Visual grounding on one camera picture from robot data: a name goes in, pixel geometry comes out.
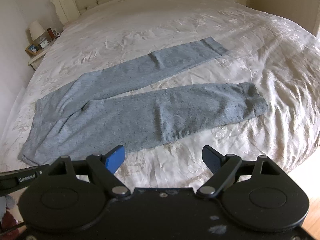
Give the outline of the grey speckled sweatpants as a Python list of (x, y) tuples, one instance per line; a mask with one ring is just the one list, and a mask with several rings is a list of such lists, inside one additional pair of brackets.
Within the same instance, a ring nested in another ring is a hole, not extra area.
[(35, 166), (51, 164), (62, 155), (84, 160), (117, 145), (137, 152), (266, 113), (267, 102), (251, 82), (204, 83), (135, 94), (225, 53), (208, 37), (82, 74), (36, 102), (19, 158)]

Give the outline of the left cream nightstand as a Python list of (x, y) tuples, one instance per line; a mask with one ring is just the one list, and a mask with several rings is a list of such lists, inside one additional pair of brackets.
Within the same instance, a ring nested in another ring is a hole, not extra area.
[(28, 61), (28, 65), (35, 71), (40, 66), (44, 56), (47, 54), (51, 46), (55, 43), (55, 41), (61, 36), (60, 33), (57, 33), (57, 37), (50, 41), (46, 41), (46, 46), (41, 49), (36, 55), (33, 55)]

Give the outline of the small alarm clock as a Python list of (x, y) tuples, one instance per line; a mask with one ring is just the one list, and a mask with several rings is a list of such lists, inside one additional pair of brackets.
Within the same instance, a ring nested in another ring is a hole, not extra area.
[(49, 42), (47, 39), (44, 39), (43, 41), (40, 42), (41, 49), (46, 48), (48, 45), (49, 45)]

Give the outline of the white table lamp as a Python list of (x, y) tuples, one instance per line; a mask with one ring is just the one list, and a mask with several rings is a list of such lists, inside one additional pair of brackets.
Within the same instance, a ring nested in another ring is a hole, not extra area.
[(39, 21), (34, 21), (29, 25), (29, 32), (31, 35), (31, 39), (36, 44), (40, 44), (44, 38), (45, 30)]

